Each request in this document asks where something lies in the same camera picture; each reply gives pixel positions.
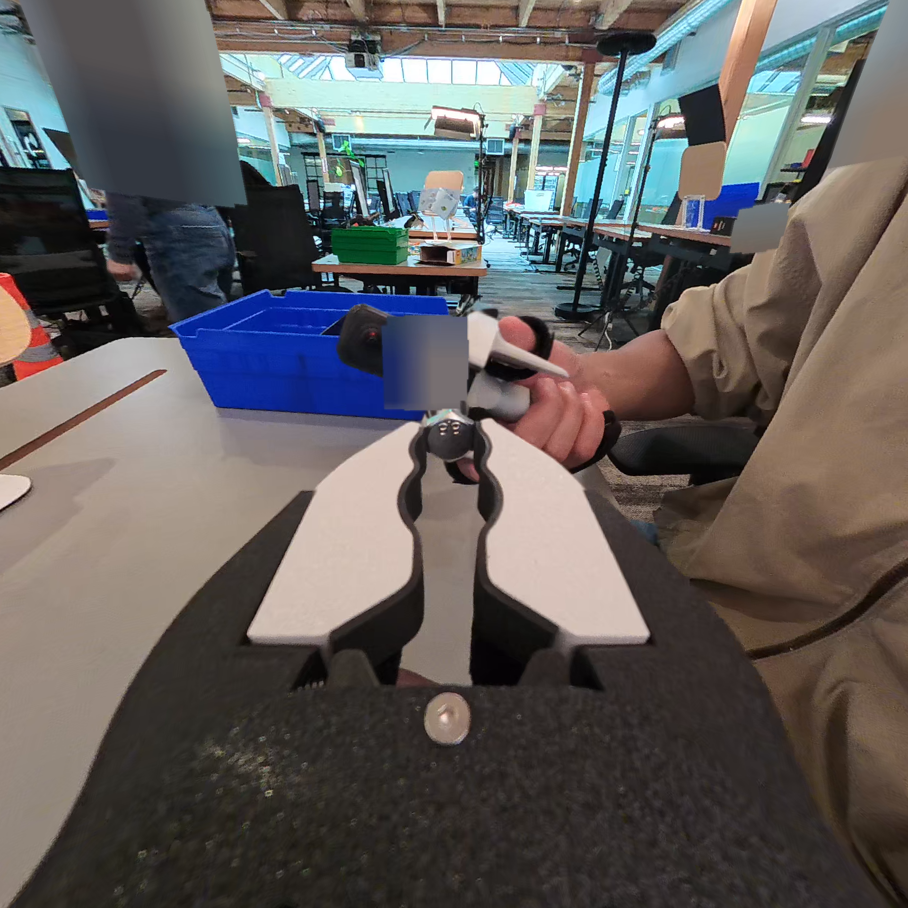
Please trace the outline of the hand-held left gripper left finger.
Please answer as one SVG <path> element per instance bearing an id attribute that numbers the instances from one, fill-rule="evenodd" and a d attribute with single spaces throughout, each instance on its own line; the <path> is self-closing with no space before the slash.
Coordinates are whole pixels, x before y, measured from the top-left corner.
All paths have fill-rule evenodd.
<path id="1" fill-rule="evenodd" d="M 365 654 L 381 682 L 398 680 L 403 648 L 425 613 L 422 427 L 406 423 L 342 462 L 313 491 L 246 636 L 304 646 L 325 665 Z"/>

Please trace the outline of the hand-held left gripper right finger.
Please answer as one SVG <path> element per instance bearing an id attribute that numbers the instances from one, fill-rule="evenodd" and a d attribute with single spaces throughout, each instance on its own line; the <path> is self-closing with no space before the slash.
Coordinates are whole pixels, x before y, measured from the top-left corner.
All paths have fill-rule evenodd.
<path id="1" fill-rule="evenodd" d="M 476 430 L 474 680 L 516 682 L 553 652 L 645 646 L 650 629 L 581 483 L 497 422 Z"/>

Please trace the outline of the blue plastic bin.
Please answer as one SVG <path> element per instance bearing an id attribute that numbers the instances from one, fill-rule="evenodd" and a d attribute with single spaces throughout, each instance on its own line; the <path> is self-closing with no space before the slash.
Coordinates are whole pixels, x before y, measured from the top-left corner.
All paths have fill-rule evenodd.
<path id="1" fill-rule="evenodd" d="M 172 331 L 218 408 L 418 419 L 416 411 L 385 410 L 382 380 L 341 363 L 335 324 L 359 303 L 394 315 L 448 315 L 442 297 L 264 289 Z"/>

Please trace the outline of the steel hex bolt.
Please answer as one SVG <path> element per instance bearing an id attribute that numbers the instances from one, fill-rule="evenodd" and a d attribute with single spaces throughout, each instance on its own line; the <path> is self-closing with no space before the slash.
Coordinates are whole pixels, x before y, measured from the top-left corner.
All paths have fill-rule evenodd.
<path id="1" fill-rule="evenodd" d="M 472 460 L 474 429 L 471 425 L 445 421 L 425 428 L 427 451 L 446 463 Z"/>

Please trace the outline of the person's right hand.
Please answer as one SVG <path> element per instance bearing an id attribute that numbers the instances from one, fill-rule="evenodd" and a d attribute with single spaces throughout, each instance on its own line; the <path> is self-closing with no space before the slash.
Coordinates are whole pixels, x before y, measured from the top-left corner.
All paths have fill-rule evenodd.
<path id="1" fill-rule="evenodd" d="M 505 380 L 510 389 L 528 392 L 528 406 L 520 417 L 493 418 L 570 471 L 588 465 L 606 433 L 606 414 L 619 401 L 617 352 L 578 353 L 533 317 L 507 316 L 496 328 L 499 346 L 545 360 L 564 375 L 530 369 L 527 378 Z"/>

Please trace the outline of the wooden table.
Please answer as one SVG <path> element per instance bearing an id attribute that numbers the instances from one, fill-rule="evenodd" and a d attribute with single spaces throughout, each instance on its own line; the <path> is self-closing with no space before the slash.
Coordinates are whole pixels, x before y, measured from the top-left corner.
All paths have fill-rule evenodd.
<path id="1" fill-rule="evenodd" d="M 409 256 L 399 264 L 343 263 L 334 254 L 323 256 L 312 263 L 312 270 L 336 279 L 359 281 L 364 287 L 414 289 L 426 295 L 437 295 L 443 289 L 465 289 L 479 293 L 480 279 L 489 272 L 483 261 L 461 265 L 432 265 Z"/>

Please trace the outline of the stack of green bins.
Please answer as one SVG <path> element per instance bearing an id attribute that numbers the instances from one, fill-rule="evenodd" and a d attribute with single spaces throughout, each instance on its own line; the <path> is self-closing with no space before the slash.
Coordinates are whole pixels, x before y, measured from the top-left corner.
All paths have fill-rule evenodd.
<path id="1" fill-rule="evenodd" d="M 332 254 L 343 264 L 400 265 L 409 256 L 410 231 L 359 225 L 332 230 Z"/>

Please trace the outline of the colourful cardboard box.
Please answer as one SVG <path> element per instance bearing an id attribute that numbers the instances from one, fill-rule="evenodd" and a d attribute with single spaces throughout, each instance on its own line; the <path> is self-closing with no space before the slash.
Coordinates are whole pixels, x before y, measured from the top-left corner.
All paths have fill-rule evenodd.
<path id="1" fill-rule="evenodd" d="M 482 263 L 483 246 L 475 242 L 449 240 L 425 241 L 419 245 L 419 262 L 438 267 L 457 267 Z"/>

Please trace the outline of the black office chair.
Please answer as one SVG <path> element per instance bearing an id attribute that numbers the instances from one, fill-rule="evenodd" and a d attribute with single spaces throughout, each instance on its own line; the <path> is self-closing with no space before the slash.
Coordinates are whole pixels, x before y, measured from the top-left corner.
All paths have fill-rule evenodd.
<path id="1" fill-rule="evenodd" d="M 622 436 L 607 457 L 628 476 L 687 476 L 703 486 L 738 477 L 758 440 L 746 428 L 682 423 Z"/>
<path id="2" fill-rule="evenodd" d="M 320 287 L 312 269 L 320 252 L 299 187 L 254 185 L 245 193 L 231 215 L 244 292 Z"/>

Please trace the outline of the light panel on stand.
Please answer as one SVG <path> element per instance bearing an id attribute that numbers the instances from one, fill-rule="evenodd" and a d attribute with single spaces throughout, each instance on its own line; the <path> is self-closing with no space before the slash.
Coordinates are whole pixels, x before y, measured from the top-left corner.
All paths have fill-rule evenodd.
<path id="1" fill-rule="evenodd" d="M 486 118 L 476 110 L 455 109 L 434 106 L 430 115 L 434 134 L 437 137 L 466 140 L 470 138 L 479 144 L 476 165 L 475 221 L 477 240 L 485 243 L 485 216 L 487 212 L 487 179 L 486 179 Z"/>

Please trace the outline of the orange traffic cone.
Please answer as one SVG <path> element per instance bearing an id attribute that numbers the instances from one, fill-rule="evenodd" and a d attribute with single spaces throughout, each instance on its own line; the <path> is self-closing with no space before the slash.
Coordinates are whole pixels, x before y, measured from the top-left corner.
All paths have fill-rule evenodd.
<path id="1" fill-rule="evenodd" d="M 62 363 L 50 335 L 12 275 L 1 274 L 1 288 L 2 366 L 11 366 L 18 381 Z"/>

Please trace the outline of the black monitor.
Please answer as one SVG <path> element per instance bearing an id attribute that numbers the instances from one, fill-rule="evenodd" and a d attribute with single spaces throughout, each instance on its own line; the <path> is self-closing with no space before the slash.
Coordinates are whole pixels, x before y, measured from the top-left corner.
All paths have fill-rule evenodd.
<path id="1" fill-rule="evenodd" d="M 71 170 L 2 169 L 1 271 L 37 316 L 128 300 L 108 273 Z"/>

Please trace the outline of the wooden board document stand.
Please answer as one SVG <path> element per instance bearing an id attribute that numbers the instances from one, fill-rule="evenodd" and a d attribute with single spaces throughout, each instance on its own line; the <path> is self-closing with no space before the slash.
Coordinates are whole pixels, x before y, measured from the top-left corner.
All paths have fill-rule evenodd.
<path id="1" fill-rule="evenodd" d="M 679 225 L 701 232 L 706 229 L 706 206 L 720 196 L 726 155 L 725 141 L 687 147 L 682 155 L 677 190 Z"/>

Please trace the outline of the black flag panel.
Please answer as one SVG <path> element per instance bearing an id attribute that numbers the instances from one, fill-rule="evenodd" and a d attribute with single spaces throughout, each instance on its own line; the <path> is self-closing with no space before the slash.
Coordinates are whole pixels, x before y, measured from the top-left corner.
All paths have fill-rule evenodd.
<path id="1" fill-rule="evenodd" d="M 724 107 L 718 84 L 680 96 L 677 100 L 689 147 L 727 141 Z"/>

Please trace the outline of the silver ventilation duct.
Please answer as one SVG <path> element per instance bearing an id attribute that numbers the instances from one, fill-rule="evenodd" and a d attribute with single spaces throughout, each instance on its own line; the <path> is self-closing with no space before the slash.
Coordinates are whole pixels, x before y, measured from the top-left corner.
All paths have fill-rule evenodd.
<path id="1" fill-rule="evenodd" d="M 654 47 L 632 55 L 626 64 L 620 85 L 624 85 L 637 73 L 646 70 L 652 62 L 685 37 L 696 32 L 709 18 L 723 8 L 727 1 L 691 1 L 682 6 L 655 32 Z"/>

